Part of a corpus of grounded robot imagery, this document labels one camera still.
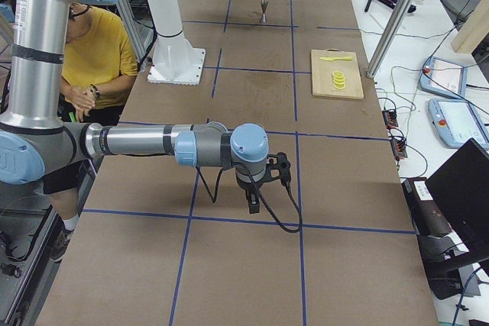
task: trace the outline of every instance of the black cable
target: black cable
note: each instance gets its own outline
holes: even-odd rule
[[[488,87],[481,87],[481,86],[474,86],[473,84],[466,84],[465,85],[467,88],[473,88],[473,89],[480,89],[483,91],[489,91]]]
[[[464,295],[465,295],[465,292],[467,291],[467,288],[468,288],[468,284],[470,283],[470,281],[472,280],[472,278],[475,276],[475,274],[477,273],[477,271],[479,270],[482,270],[482,267],[479,267],[477,268],[476,270],[474,270],[472,272],[472,274],[467,278],[467,281],[465,282],[464,284],[464,288],[463,290],[461,291],[461,295],[460,295],[460,299],[458,300],[458,304],[456,305],[456,310],[455,310],[455,315],[453,316],[453,322],[452,322],[452,326],[455,326],[455,324],[457,323],[457,316],[458,316],[458,311],[460,311],[460,308],[461,308],[461,301],[462,299],[464,298]]]
[[[211,190],[209,189],[209,186],[207,185],[206,179],[204,179],[204,176],[200,172],[200,167],[196,167],[196,170],[200,176],[200,179],[202,180],[202,183],[204,184],[204,187],[206,188],[207,193],[209,194],[209,197],[211,198],[211,202],[215,203],[217,201],[217,195],[218,195],[218,190],[219,190],[219,182],[221,181],[221,175],[224,172],[224,169],[221,168],[219,170],[219,174],[217,175],[217,179],[215,179],[214,195],[211,194]]]
[[[134,18],[134,17],[133,17],[132,19],[133,19],[133,21],[134,21],[134,22],[136,22],[137,24],[140,24],[141,26],[146,27],[146,28],[149,28],[149,29],[151,29],[151,30],[154,30],[154,25],[148,26],[147,24],[144,24],[144,23],[142,23],[142,22],[138,21],[138,20],[137,20],[136,18]]]
[[[5,83],[3,85],[2,91],[2,101],[0,102],[0,114],[4,113],[7,109],[7,95],[8,95],[8,84],[10,82],[11,71],[9,70],[7,73],[7,77],[5,78]]]
[[[458,23],[458,21],[460,20],[460,15],[461,13],[464,11],[465,7],[467,7],[468,3],[470,3],[471,0],[467,0],[467,2],[465,3],[465,5],[463,6],[463,8],[460,10],[460,12],[457,14],[457,17],[455,17],[455,22],[454,23]],[[465,17],[465,20],[468,18],[469,15],[471,15],[473,11],[469,12],[468,15]]]
[[[452,281],[452,282],[457,282],[458,279],[456,278],[427,278],[428,280],[449,280],[449,281]]]
[[[426,159],[426,157],[423,155],[423,153],[421,153],[419,150],[417,150],[416,148],[414,147],[411,147],[409,144],[406,144],[406,147],[409,147],[411,148],[412,150],[414,150],[415,152],[417,152],[425,161],[425,170],[423,171],[423,173],[421,173],[420,175],[418,176],[414,176],[414,178],[416,177],[423,177],[426,173],[426,171],[428,170],[428,160]],[[412,178],[412,176],[410,177],[400,177],[400,179],[409,179],[409,178]]]
[[[24,253],[23,255],[21,255],[19,257],[16,257],[16,256],[14,256],[13,252],[17,247],[6,246],[5,255],[11,262],[20,263],[22,261],[25,261],[31,255],[32,250],[34,249],[34,245],[36,244],[36,241],[39,238],[41,231],[43,230],[44,224],[46,223],[48,216],[49,215],[47,213],[43,216],[43,219],[41,220],[39,226],[37,227],[37,230],[32,235],[31,242],[29,243],[29,248],[26,251],[26,253]]]
[[[126,156],[126,157],[161,157],[161,156],[167,156],[168,154],[166,153],[152,153],[152,154],[121,154],[121,156]]]
[[[439,50],[439,48],[443,45],[443,43],[445,42],[445,40],[448,38],[448,36],[450,36],[450,34],[453,32],[454,29],[457,28],[457,25],[454,25],[452,27],[452,29],[443,37],[443,39],[440,41],[440,43],[438,44],[438,46],[435,48],[435,50],[431,53],[431,55],[426,59],[426,61],[424,62],[423,66],[425,66],[428,61],[433,57],[433,55],[435,55],[436,51]]]
[[[444,253],[447,253],[448,250],[451,250],[453,247],[457,247],[461,244],[465,244],[464,242],[460,242],[459,244],[453,244],[452,246],[448,247],[446,250],[440,252],[440,253],[437,253],[436,255],[434,256],[440,256],[440,255],[443,255]]]
[[[433,79],[431,76],[429,76],[428,74],[426,74],[426,73],[424,73],[424,74],[425,74],[426,78],[428,78],[429,80],[431,80],[431,81],[432,81],[433,83],[435,83],[437,86],[439,86],[439,87],[443,88],[443,89],[444,89],[444,90],[446,90],[446,91],[449,91],[449,92],[453,93],[454,95],[456,95],[456,96],[457,96],[457,97],[459,97],[460,99],[463,99],[464,101],[466,101],[466,102],[467,102],[469,105],[473,105],[474,107],[476,107],[476,108],[478,108],[479,110],[481,110],[482,112],[484,112],[486,115],[489,115],[489,112],[488,112],[488,111],[486,111],[486,110],[484,110],[482,107],[477,106],[475,103],[473,103],[473,102],[469,101],[468,99],[466,99],[466,97],[463,97],[463,96],[459,95],[458,93],[455,93],[455,92],[451,91],[450,89],[448,89],[448,88],[446,88],[446,87],[442,86],[441,84],[437,83],[437,81],[435,81],[435,80],[434,80],[434,79]]]
[[[292,202],[294,208],[296,209],[297,211],[297,215],[299,217],[299,225],[297,228],[294,228],[294,229],[290,229],[288,227],[286,227],[280,220],[279,218],[275,215],[274,211],[271,209],[271,207],[268,205],[267,203],[267,200],[265,199],[265,197],[263,197],[263,195],[261,194],[261,191],[260,191],[260,188],[257,186],[257,183],[254,181],[254,178],[253,178],[253,175],[251,175],[251,172],[249,170],[249,168],[246,167],[245,164],[241,163],[241,162],[235,162],[235,163],[232,163],[232,166],[233,167],[236,167],[236,166],[240,166],[241,168],[244,169],[244,171],[246,172],[246,176],[248,176],[248,178],[250,179],[251,181],[251,184],[253,185],[253,188],[254,188],[254,191],[256,192],[256,194],[258,195],[258,197],[261,199],[261,201],[263,202],[263,205],[264,207],[268,210],[268,212],[270,213],[270,215],[272,216],[272,218],[275,220],[275,222],[280,226],[280,228],[282,228],[284,231],[288,232],[288,233],[297,233],[301,230],[302,226],[303,226],[303,215],[302,213],[300,212],[300,208],[299,206],[297,205],[296,201],[294,200],[293,196],[292,196],[292,192],[290,191],[290,182],[287,183],[287,186],[286,186],[286,190],[287,190],[287,194],[290,198],[290,201]]]
[[[391,102],[394,105],[394,110],[397,110],[396,102],[394,102],[392,99],[390,99],[388,97],[378,97],[378,99],[385,99],[386,101]]]
[[[146,0],[146,6],[147,6],[147,11],[148,11],[149,15],[151,16],[151,19],[153,19],[153,15],[151,14],[150,5],[149,5],[147,0]],[[151,52],[151,49],[153,48],[153,45],[157,41],[157,39],[158,39],[158,33],[156,31],[156,26],[154,25],[154,22],[153,22],[153,40],[151,40],[150,44],[148,45],[148,47],[146,49],[146,53],[143,55],[143,57],[141,58],[141,60],[138,63],[138,71],[141,71],[141,67],[143,66],[144,61],[146,60],[149,53]]]

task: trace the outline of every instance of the white table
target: white table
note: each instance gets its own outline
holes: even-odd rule
[[[381,38],[379,34],[384,30],[392,14],[392,10],[386,5],[373,0],[369,11],[364,12],[367,0],[351,1],[355,9],[358,26],[362,31],[365,52],[367,58],[370,60]],[[439,0],[424,0],[422,3],[414,4],[417,10],[403,19],[403,23],[397,32],[398,34],[430,37],[437,34],[444,34],[453,28],[453,23]],[[376,32],[379,34],[370,34],[367,32]],[[475,64],[474,58],[470,54],[461,54],[453,51],[450,42],[455,38],[456,34],[456,30],[450,33],[436,52],[436,56],[467,66]],[[417,88],[419,72],[395,68],[393,71],[394,84],[391,82],[390,77],[391,70],[394,66],[421,69],[427,57],[432,54],[443,37],[439,36],[426,40],[400,35],[396,36],[374,78],[378,88],[377,95],[380,98],[379,102],[381,106],[385,104],[386,109],[393,107],[392,103],[382,99],[383,97],[394,101],[398,108],[400,106],[410,105],[407,101],[395,95],[394,90],[397,94],[416,105],[416,110],[412,113],[410,113],[408,108],[398,110],[397,120],[400,130],[404,134],[407,134],[407,143],[425,156],[428,167],[426,168],[424,159],[417,152],[408,148],[408,158],[400,161],[399,176],[401,180],[403,177],[419,176],[423,174],[425,169],[426,172],[423,175],[427,177],[431,176],[455,152],[455,150],[447,148],[439,139],[429,117],[428,101],[431,98],[438,98],[440,96],[421,91]],[[472,85],[489,86],[478,66],[468,68],[467,80]],[[467,89],[465,97],[485,110],[489,110],[489,91]],[[481,111],[479,115],[484,122],[489,121],[489,115]],[[487,281],[484,273],[481,274],[479,272],[478,275]],[[481,285],[481,294],[481,297],[464,298],[462,304],[470,309],[469,311],[459,312],[457,324],[468,324],[468,320],[472,318],[489,321],[489,286]],[[455,313],[455,304],[458,302],[458,295],[444,301],[439,301],[434,296],[433,298],[439,320],[450,322],[451,324]]]

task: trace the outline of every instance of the robotic arm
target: robotic arm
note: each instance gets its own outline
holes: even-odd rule
[[[8,110],[0,115],[1,181],[35,181],[73,162],[103,155],[159,153],[174,155],[186,166],[235,168],[250,213],[259,212],[260,199],[267,205],[259,190],[265,182],[280,179],[291,197],[287,156],[268,154],[267,135],[256,124],[243,124],[232,133],[219,123],[151,127],[64,124],[57,117],[57,103],[68,11],[75,1],[17,0],[10,99]],[[81,1],[98,5],[116,2]]]

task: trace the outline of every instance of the cable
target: cable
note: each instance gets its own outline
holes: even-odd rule
[[[361,33],[363,34],[377,34],[377,35],[382,35],[383,33],[381,32],[373,32],[373,31],[364,31],[362,30],[361,28],[358,29]],[[418,36],[418,35],[415,35],[415,34],[395,34],[394,36],[402,36],[402,37],[411,37],[411,38],[420,38],[422,40],[430,40],[432,38],[435,38],[435,37],[441,37],[441,36],[445,36],[448,32],[452,32],[453,30],[448,30],[442,34],[434,34],[432,36]]]
[[[161,156],[167,156],[168,154],[166,153],[152,153],[152,154],[121,154],[121,156],[126,156],[126,157],[161,157]]]
[[[211,190],[209,189],[209,186],[207,185],[206,179],[204,179],[204,176],[200,172],[200,167],[196,167],[197,173],[199,174],[200,178],[202,179],[202,183],[204,184],[204,187],[206,188],[207,193],[209,194],[209,197],[211,198],[211,202],[214,204],[217,201],[217,194],[219,190],[219,182],[221,181],[221,175],[224,172],[224,169],[221,168],[219,170],[219,174],[217,175],[217,179],[215,180],[215,186],[214,186],[214,195],[211,194]]]
[[[476,270],[474,270],[472,272],[472,274],[467,278],[467,281],[465,282],[465,285],[464,285],[464,288],[463,290],[461,291],[461,295],[460,295],[460,299],[458,300],[458,304],[456,305],[456,310],[455,310],[455,315],[453,316],[453,322],[452,322],[452,326],[455,326],[455,324],[457,323],[457,316],[458,316],[458,311],[460,311],[460,308],[461,308],[461,301],[462,299],[464,298],[464,295],[465,295],[465,292],[467,291],[467,288],[468,288],[468,284],[470,283],[470,281],[472,280],[472,278],[475,276],[475,274],[477,273],[477,271],[479,270],[482,270],[482,267],[478,267]]]
[[[404,101],[407,101],[411,107],[410,107],[410,110],[411,112],[415,111],[416,110],[416,104],[414,103],[414,98],[412,101],[410,101],[409,99],[407,99],[406,97],[403,97],[402,95],[400,95],[399,93],[397,93],[397,90],[396,90],[396,83],[394,82],[394,77],[393,77],[393,71],[394,69],[404,69],[404,70],[408,70],[410,72],[420,72],[421,69],[410,69],[410,68],[406,68],[405,66],[393,66],[391,69],[390,69],[390,82],[392,83],[392,86],[393,86],[393,93],[403,99]]]
[[[424,161],[425,161],[425,169],[424,169],[423,173],[421,173],[421,174],[420,174],[420,175],[418,175],[418,176],[414,176],[414,178],[416,178],[416,177],[423,177],[423,176],[425,175],[426,171],[428,171],[428,160],[427,160],[427,159],[426,159],[426,157],[425,157],[425,156],[424,156],[424,155],[423,155],[423,154],[422,154],[422,153],[421,153],[419,150],[417,150],[416,148],[414,148],[414,147],[410,146],[409,144],[406,144],[406,147],[411,148],[412,150],[414,150],[416,153],[418,153],[418,154],[419,154],[419,155],[420,155],[420,156],[421,156],[421,157],[424,159]],[[409,178],[412,178],[412,176],[410,176],[410,177],[400,177],[400,179],[409,179]]]
[[[5,112],[8,106],[7,96],[8,96],[8,85],[10,83],[10,75],[11,75],[11,71],[9,70],[7,73],[7,77],[5,78],[5,83],[3,85],[2,101],[0,102],[0,113]]]
[[[22,199],[25,199],[25,198],[20,198],[20,199],[14,200],[10,205],[7,205],[7,207],[4,208],[2,213],[0,213],[0,216],[2,216],[10,206],[12,206],[14,203],[16,203]],[[13,263],[20,263],[22,261],[25,261],[31,255],[32,250],[34,249],[34,245],[36,244],[37,238],[39,237],[40,232],[43,230],[44,224],[46,223],[48,216],[49,216],[48,214],[45,214],[43,216],[42,220],[40,221],[39,225],[37,226],[37,230],[34,232],[34,234],[32,234],[32,235],[29,234],[29,237],[31,237],[31,242],[29,243],[29,248],[27,249],[27,251],[23,255],[14,256],[13,253],[14,253],[15,249],[17,249],[17,246],[16,247],[10,247],[11,243],[5,244],[5,255],[6,255],[7,259],[9,259]]]
[[[146,1],[146,6],[147,6],[147,12],[151,16],[151,19],[153,19],[153,16],[151,14],[150,5],[147,2],[147,0],[145,0],[145,1]],[[152,28],[153,28],[153,40],[151,40],[150,44],[147,46],[146,53],[143,55],[143,57],[141,58],[141,60],[138,63],[138,71],[141,71],[141,67],[144,65],[144,61],[148,58],[148,55],[151,52],[151,49],[153,48],[153,45],[156,43],[156,41],[158,39],[158,34],[157,34],[157,31],[156,31],[156,26],[154,25],[154,22],[153,22],[153,27]]]
[[[473,84],[466,84],[467,88],[480,89],[482,91],[489,91],[488,87],[474,86]]]
[[[396,102],[394,102],[392,99],[388,98],[388,97],[378,97],[378,99],[384,99],[386,101],[389,101],[391,102],[393,105],[394,105],[394,110],[397,110],[397,107],[396,107]]]
[[[148,26],[147,24],[144,24],[144,23],[142,23],[142,22],[138,21],[138,20],[137,20],[136,18],[134,18],[134,17],[133,17],[132,19],[133,19],[133,21],[134,21],[134,22],[136,22],[137,24],[140,24],[141,26],[146,27],[146,28],[149,28],[149,29],[151,29],[151,30],[154,30],[154,25],[152,25],[152,26]]]
[[[260,188],[258,187],[257,183],[254,181],[254,178],[253,178],[253,175],[251,175],[251,172],[249,170],[249,168],[246,167],[245,164],[241,163],[241,162],[235,162],[235,163],[232,163],[232,166],[233,167],[236,167],[236,166],[240,166],[241,168],[244,169],[244,171],[246,172],[246,175],[248,176],[248,178],[250,179],[251,181],[251,184],[253,185],[253,188],[254,188],[254,191],[256,192],[256,194],[258,195],[258,197],[261,199],[261,201],[263,202],[263,205],[264,207],[268,210],[268,212],[270,213],[270,215],[272,216],[272,218],[275,220],[275,222],[280,226],[280,228],[282,228],[284,231],[288,232],[288,233],[297,233],[301,230],[302,226],[303,226],[303,216],[302,216],[302,213],[300,211],[300,208],[299,206],[297,205],[296,201],[294,200],[293,196],[292,196],[292,192],[290,191],[290,182],[287,183],[287,186],[286,187],[286,190],[287,190],[287,194],[290,198],[290,201],[292,202],[294,208],[296,209],[297,211],[297,215],[299,217],[299,225],[297,228],[294,228],[294,229],[291,229],[291,228],[288,228],[286,227],[280,220],[279,218],[275,215],[274,211],[271,209],[271,207],[268,205],[267,203],[267,200],[265,199],[265,197],[263,197],[263,195],[261,194],[261,191],[260,191]]]
[[[482,112],[484,112],[486,115],[489,115],[489,112],[488,112],[488,111],[486,111],[486,110],[484,110],[482,107],[480,107],[480,106],[476,105],[475,103],[473,103],[473,102],[469,101],[468,99],[466,99],[466,97],[463,97],[463,96],[459,95],[458,93],[455,93],[455,92],[451,91],[450,89],[448,89],[448,88],[446,88],[446,87],[442,86],[441,84],[437,83],[437,81],[435,81],[435,80],[434,80],[432,77],[428,76],[426,73],[424,73],[424,74],[425,74],[426,78],[428,78],[429,80],[431,80],[431,81],[432,81],[433,83],[435,83],[437,86],[442,87],[444,90],[446,90],[446,91],[449,91],[449,92],[453,93],[454,95],[456,95],[456,96],[457,96],[457,97],[459,97],[460,99],[463,99],[464,101],[466,101],[466,102],[467,102],[469,105],[473,105],[474,107],[476,107],[476,108],[478,108],[479,110],[481,110]]]
[[[437,253],[435,256],[440,256],[440,255],[443,255],[444,253],[447,253],[448,250],[451,250],[453,247],[457,247],[461,244],[465,244],[464,242],[460,242],[459,244],[453,244],[452,246],[450,246],[449,248],[447,248],[446,250],[440,252],[440,253]]]
[[[460,10],[460,12],[457,14],[457,17],[455,17],[455,22],[454,23],[457,23],[458,20],[460,19],[460,16],[461,16],[461,13],[464,11],[465,7],[467,7],[468,3],[470,3],[471,0],[467,0],[467,2],[465,3],[465,5],[463,6],[463,8]],[[470,11],[466,16],[465,16],[465,19],[468,19],[468,16],[472,14],[473,11]]]

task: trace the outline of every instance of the yellow knife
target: yellow knife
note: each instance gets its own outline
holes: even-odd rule
[[[322,61],[336,61],[336,60],[353,60],[353,56],[321,56],[319,58]]]

